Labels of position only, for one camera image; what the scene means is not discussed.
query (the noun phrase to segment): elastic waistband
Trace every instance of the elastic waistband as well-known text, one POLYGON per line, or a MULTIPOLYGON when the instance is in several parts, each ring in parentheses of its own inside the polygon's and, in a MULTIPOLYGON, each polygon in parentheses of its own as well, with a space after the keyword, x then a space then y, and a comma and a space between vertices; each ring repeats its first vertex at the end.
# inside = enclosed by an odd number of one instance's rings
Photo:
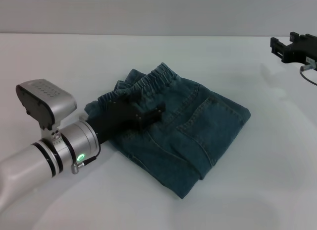
POLYGON ((152 96, 159 93, 179 76, 165 63, 145 75, 135 69, 131 70, 125 81, 118 81, 114 91, 106 93, 98 98, 100 108, 105 111, 106 103, 115 100, 122 95, 133 95, 142 92, 142 96, 152 96))

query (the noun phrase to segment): white wall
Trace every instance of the white wall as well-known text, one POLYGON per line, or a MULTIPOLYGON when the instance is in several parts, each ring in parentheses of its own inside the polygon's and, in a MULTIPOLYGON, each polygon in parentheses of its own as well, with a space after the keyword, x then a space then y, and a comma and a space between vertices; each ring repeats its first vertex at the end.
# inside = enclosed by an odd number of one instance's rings
POLYGON ((0 0, 0 32, 317 34, 317 0, 0 0))

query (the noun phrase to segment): green led light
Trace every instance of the green led light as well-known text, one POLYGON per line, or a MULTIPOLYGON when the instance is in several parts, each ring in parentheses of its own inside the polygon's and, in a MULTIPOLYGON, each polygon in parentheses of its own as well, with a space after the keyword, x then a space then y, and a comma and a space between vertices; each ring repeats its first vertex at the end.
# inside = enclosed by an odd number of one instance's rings
POLYGON ((78 157, 77 157, 77 161, 81 161, 82 159, 84 159, 85 157, 85 154, 80 154, 78 157))

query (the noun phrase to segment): white table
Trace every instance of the white table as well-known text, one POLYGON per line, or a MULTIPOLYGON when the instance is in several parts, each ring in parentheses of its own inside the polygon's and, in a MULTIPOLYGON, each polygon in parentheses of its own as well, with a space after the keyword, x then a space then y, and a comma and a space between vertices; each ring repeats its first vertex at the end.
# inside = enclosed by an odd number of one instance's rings
POLYGON ((130 69, 162 61, 252 114, 206 178, 180 200, 106 143, 78 175, 64 171, 7 209, 1 230, 316 229, 317 87, 271 54, 269 37, 2 34, 0 160, 40 138, 15 85, 45 78, 73 94, 67 125, 130 69))

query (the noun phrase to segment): jeans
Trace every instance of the jeans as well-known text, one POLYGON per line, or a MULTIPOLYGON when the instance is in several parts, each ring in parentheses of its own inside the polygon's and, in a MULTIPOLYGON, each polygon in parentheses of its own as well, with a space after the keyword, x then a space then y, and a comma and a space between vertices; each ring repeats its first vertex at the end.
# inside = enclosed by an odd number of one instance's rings
POLYGON ((131 70, 114 91, 85 107, 89 117, 107 109, 107 101, 141 92, 141 112, 165 102, 162 120, 142 133, 126 131, 110 142, 181 199, 203 179, 235 139, 251 114, 245 107, 203 85, 179 77, 166 64, 148 75, 131 70))

